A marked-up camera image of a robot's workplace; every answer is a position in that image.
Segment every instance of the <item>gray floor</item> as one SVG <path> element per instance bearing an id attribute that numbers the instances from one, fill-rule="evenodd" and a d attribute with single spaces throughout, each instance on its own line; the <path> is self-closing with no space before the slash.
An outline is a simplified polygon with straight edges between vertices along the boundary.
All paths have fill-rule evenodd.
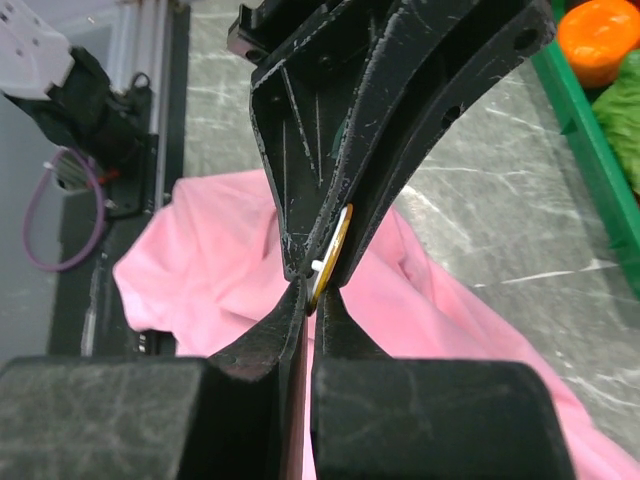
<path id="1" fill-rule="evenodd" d="M 188 175 L 260 167 L 251 66 L 225 51 L 238 3 L 194 5 Z M 526 335 L 640 458 L 640 303 L 529 63 L 466 112 L 397 206 L 426 251 Z"/>

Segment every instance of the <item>pink towel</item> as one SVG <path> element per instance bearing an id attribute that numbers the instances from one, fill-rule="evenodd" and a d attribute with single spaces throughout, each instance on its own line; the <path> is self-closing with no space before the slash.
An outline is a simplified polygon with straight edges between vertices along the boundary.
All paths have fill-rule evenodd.
<path id="1" fill-rule="evenodd" d="M 229 345 L 284 293 L 279 239 L 263 171 L 181 180 L 172 204 L 115 268 L 131 327 L 172 332 L 178 355 L 210 356 Z M 531 365 L 551 391 L 579 478 L 640 479 L 638 463 L 594 428 L 583 405 L 525 338 L 431 260 L 395 211 L 385 217 L 342 295 L 351 316 L 394 357 Z M 309 369 L 314 325 L 312 317 Z M 303 478 L 315 478 L 309 435 Z"/>

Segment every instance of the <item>green leafy vegetable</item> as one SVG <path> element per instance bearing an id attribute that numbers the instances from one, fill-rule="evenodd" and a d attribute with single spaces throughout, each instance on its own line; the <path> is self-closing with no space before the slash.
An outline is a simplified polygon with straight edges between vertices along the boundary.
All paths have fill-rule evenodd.
<path id="1" fill-rule="evenodd" d="M 640 194 L 640 50 L 620 66 L 618 79 L 593 104 L 631 188 Z"/>

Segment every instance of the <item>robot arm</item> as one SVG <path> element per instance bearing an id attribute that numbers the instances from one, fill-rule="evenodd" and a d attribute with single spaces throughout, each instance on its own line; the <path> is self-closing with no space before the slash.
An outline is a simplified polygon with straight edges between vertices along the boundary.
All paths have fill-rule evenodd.
<path id="1" fill-rule="evenodd" d="M 138 93 L 145 90 L 148 100 L 148 82 L 113 92 L 98 60 L 22 0 L 0 3 L 0 64 L 0 92 L 51 142 L 82 151 L 104 170 L 136 168 L 144 137 Z"/>
<path id="2" fill-rule="evenodd" d="M 74 65 L 69 40 L 47 25 L 21 0 L 0 4 L 0 91 L 5 95 L 49 100 Z"/>

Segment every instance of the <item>green plastic bin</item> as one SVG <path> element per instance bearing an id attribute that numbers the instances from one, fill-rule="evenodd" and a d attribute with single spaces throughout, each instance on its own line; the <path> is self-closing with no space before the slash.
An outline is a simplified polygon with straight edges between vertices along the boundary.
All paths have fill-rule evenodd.
<path id="1" fill-rule="evenodd" d="M 564 15 L 563 1 L 554 0 L 552 5 L 559 21 Z M 560 46 L 554 41 L 532 60 L 602 217 L 610 247 L 640 298 L 640 208 L 636 199 Z"/>

